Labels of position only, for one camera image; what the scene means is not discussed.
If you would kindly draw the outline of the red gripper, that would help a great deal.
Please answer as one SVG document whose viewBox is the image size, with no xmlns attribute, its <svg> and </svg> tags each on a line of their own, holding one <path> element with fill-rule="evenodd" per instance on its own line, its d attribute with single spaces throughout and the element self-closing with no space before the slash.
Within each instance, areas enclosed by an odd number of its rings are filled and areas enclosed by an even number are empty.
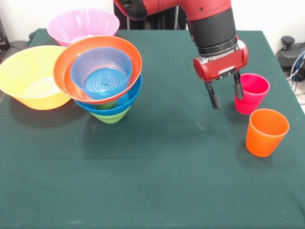
<svg viewBox="0 0 305 229">
<path fill-rule="evenodd" d="M 213 109 L 220 109 L 221 104 L 210 82 L 224 76 L 225 73 L 240 70 L 248 64 L 248 61 L 248 49 L 242 40 L 237 40 L 237 47 L 229 52 L 208 58 L 195 57 L 193 59 L 193 66 L 197 75 L 206 82 L 205 86 Z M 234 91 L 238 100 L 243 99 L 244 93 L 239 72 L 234 73 Z"/>
</svg>

